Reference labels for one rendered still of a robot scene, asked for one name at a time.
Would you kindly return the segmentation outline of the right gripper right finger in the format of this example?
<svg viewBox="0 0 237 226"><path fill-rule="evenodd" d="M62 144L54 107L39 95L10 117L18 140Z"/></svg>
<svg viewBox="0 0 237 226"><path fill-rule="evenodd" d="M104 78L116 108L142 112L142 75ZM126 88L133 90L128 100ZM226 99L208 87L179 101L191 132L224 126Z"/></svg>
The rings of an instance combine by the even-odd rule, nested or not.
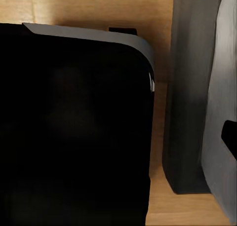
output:
<svg viewBox="0 0 237 226"><path fill-rule="evenodd" d="M237 160L237 122L226 120L221 138Z"/></svg>

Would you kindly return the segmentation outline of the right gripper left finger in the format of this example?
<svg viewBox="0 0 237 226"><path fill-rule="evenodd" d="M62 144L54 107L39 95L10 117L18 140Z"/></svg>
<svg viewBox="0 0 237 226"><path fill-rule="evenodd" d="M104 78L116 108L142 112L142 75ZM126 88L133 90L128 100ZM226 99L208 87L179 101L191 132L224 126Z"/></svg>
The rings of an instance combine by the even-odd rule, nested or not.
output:
<svg viewBox="0 0 237 226"><path fill-rule="evenodd" d="M0 180L24 140L25 129L22 121L15 121L0 126Z"/></svg>

